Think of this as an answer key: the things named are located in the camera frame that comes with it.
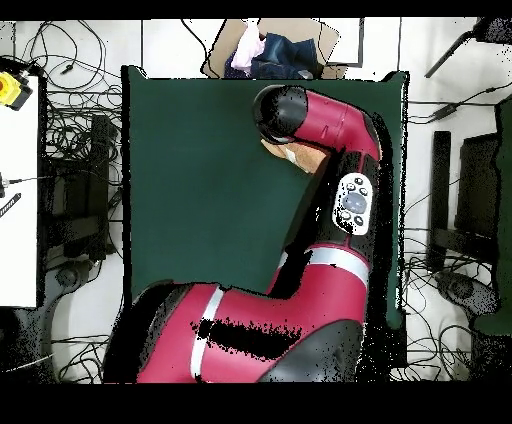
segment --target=yellow device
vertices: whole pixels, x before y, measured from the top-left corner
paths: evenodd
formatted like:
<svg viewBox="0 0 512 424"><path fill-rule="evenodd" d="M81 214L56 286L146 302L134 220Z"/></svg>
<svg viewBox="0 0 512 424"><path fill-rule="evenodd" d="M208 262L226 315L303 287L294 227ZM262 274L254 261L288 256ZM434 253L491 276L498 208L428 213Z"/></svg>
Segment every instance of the yellow device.
<svg viewBox="0 0 512 424"><path fill-rule="evenodd" d="M31 94L32 89L23 74L12 76L8 72L0 72L0 104L19 110Z"/></svg>

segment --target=control panel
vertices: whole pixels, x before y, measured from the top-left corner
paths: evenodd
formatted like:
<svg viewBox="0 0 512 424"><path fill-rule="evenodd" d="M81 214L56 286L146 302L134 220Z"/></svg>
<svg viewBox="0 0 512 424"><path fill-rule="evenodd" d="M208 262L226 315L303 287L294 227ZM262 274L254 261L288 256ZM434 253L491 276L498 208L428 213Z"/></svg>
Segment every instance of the control panel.
<svg viewBox="0 0 512 424"><path fill-rule="evenodd" d="M334 200L332 220L343 231L357 236L368 231L373 187L363 174L353 172L339 182Z"/></svg>

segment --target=pink cloth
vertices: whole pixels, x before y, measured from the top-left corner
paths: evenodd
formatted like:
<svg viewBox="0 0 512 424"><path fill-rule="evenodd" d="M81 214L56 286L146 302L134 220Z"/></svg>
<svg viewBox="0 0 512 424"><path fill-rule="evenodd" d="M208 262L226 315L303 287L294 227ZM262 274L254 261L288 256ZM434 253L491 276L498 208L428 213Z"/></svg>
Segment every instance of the pink cloth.
<svg viewBox="0 0 512 424"><path fill-rule="evenodd" d="M247 29L240 38L235 56L231 61L233 69L244 71L247 76L251 72L252 59L262 54L265 49L265 40L260 40L260 30L256 22L251 19L247 21Z"/></svg>

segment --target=table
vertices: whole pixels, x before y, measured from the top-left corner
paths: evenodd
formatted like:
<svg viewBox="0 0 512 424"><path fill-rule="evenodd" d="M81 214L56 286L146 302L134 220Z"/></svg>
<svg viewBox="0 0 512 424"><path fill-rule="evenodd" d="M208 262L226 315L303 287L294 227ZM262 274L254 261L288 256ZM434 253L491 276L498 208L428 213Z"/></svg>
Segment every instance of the table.
<svg viewBox="0 0 512 424"><path fill-rule="evenodd" d="M29 81L34 92L19 111L0 107L3 179L38 176L38 78L32 76ZM21 199L0 218L0 306L36 307L38 180L7 187L0 207L16 193Z"/></svg>

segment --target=yellow object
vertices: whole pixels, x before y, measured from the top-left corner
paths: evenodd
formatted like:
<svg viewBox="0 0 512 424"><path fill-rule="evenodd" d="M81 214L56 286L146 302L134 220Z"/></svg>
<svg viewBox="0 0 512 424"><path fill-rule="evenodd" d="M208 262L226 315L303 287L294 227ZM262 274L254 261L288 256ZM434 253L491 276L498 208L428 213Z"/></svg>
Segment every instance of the yellow object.
<svg viewBox="0 0 512 424"><path fill-rule="evenodd" d="M0 104L12 105L21 93L20 82L7 72L0 73Z"/></svg>

